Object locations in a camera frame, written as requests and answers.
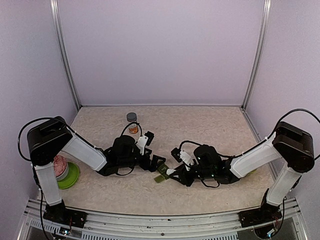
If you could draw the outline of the green weekly pill organizer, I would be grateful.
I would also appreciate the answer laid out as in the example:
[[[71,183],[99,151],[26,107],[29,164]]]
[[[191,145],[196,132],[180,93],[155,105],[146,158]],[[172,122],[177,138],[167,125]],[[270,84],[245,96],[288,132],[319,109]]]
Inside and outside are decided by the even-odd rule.
[[[168,169],[169,169],[169,167],[166,164],[162,164],[161,166],[158,167],[157,171],[158,171],[159,175],[154,178],[154,181],[157,184],[159,184],[163,181],[166,181],[170,178],[169,175],[167,174]]]

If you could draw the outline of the small white pill bottle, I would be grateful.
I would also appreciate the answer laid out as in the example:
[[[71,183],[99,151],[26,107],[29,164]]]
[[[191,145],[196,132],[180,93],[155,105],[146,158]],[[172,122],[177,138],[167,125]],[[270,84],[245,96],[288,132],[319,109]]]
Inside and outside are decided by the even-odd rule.
[[[168,168],[168,169],[166,170],[166,174],[169,176],[169,175],[173,174],[175,171],[176,171],[175,169]]]

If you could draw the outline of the orange pill bottle grey cap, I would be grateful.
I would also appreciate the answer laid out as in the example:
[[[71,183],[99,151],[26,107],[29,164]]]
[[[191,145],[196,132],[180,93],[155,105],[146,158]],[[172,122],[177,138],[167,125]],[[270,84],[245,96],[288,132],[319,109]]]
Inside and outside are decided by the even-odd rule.
[[[126,119],[129,124],[128,131],[131,134],[136,134],[139,131],[137,126],[137,119],[138,119],[137,114],[135,112],[129,112],[126,115]]]

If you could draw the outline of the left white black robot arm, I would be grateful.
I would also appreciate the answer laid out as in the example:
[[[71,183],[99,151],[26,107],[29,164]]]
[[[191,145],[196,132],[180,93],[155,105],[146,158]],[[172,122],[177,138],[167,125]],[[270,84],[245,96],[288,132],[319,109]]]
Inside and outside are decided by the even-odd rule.
[[[102,149],[79,135],[63,117],[41,117],[20,129],[17,149],[32,165],[35,182],[46,200],[46,210],[63,223],[70,218],[70,211],[60,195],[54,173],[54,158],[60,152],[81,161],[103,177],[118,176],[123,168],[140,167],[155,172],[166,159],[149,149],[153,139],[150,131],[140,134],[138,139],[121,133],[111,147]]]

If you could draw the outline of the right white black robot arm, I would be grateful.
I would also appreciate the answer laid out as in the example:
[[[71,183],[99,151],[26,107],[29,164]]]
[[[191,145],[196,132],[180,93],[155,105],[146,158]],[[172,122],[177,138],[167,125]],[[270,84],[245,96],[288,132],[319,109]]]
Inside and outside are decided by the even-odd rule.
[[[239,155],[222,155],[207,144],[198,144],[193,156],[181,146],[174,148],[171,155],[180,166],[167,169],[166,174],[187,187],[196,179],[201,182],[214,179],[218,185],[233,184],[272,161],[284,160],[281,172],[266,190],[255,212],[260,222],[268,221],[279,210],[286,195],[319,159],[314,154],[313,137],[282,118],[277,121],[269,136]]]

